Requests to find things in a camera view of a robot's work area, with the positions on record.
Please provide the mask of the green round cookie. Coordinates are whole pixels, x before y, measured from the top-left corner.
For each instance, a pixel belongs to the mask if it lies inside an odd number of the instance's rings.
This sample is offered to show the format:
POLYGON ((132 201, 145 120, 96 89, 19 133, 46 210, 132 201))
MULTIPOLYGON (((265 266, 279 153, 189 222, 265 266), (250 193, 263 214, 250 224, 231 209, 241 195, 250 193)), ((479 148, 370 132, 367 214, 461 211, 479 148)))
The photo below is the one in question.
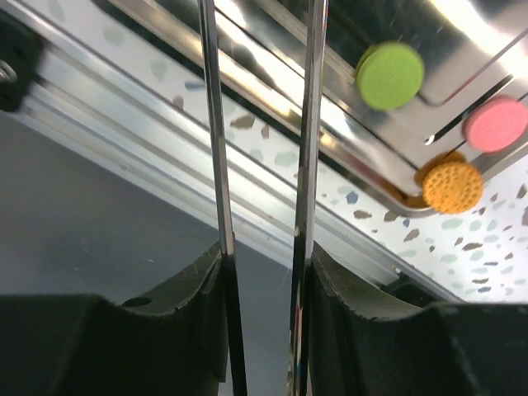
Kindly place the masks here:
POLYGON ((398 41, 372 45, 361 56, 354 74, 364 103, 379 111, 407 104, 420 91, 424 78, 421 55, 398 41))

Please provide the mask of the pink round cookie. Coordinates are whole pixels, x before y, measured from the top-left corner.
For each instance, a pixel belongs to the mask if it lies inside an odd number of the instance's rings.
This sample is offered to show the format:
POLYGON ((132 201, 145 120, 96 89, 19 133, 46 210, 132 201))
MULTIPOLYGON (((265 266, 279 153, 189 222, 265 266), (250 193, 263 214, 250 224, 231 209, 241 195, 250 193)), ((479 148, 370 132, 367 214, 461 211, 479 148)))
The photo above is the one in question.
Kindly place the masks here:
POLYGON ((512 97, 499 96, 485 102, 467 117, 463 134, 473 149, 494 153, 515 143, 526 127, 526 106, 512 97))

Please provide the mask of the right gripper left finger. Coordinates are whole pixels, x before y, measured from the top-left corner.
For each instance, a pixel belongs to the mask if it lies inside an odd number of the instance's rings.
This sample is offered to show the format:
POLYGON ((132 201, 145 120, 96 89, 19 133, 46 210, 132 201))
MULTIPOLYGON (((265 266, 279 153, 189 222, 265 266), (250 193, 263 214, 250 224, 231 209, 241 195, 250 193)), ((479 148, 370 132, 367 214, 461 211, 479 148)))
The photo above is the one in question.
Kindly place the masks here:
POLYGON ((1 298, 4 395, 215 395, 228 331, 219 245, 150 291, 1 298))

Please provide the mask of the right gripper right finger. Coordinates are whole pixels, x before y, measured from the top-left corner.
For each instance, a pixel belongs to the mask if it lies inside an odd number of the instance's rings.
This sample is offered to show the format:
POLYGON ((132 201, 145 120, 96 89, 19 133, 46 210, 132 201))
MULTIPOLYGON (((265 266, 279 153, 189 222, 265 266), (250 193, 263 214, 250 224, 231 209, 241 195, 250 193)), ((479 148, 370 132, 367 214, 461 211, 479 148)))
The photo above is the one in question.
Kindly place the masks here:
POLYGON ((309 364, 316 395, 524 395, 527 307, 389 295, 313 251, 309 364))

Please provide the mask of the orange round biscuit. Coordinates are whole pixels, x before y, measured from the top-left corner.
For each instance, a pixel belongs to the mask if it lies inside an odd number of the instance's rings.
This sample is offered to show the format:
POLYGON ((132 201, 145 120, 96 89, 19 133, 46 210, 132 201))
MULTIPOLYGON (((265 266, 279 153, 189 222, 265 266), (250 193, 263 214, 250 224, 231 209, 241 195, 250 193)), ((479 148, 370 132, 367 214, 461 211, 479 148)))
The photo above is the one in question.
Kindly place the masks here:
POLYGON ((456 215, 474 208, 483 189, 483 178, 470 163, 442 163, 424 177, 422 198, 435 211, 456 215))

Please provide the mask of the metal tongs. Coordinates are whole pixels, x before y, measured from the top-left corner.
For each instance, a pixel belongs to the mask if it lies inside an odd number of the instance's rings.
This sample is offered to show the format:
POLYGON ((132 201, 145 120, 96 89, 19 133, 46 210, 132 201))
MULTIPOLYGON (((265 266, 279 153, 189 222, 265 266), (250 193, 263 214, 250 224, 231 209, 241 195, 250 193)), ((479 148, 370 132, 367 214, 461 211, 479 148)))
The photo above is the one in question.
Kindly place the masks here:
MULTIPOLYGON (((236 270, 235 235, 229 195, 215 4, 212 1, 200 1, 198 8, 210 123, 221 271, 225 283, 224 299, 232 389, 235 395, 245 395, 248 392, 248 385, 236 270)), ((313 1, 309 4, 290 300, 290 380, 287 385, 289 395, 305 395, 308 384, 310 281, 314 252, 318 141, 327 18, 328 2, 313 1)))

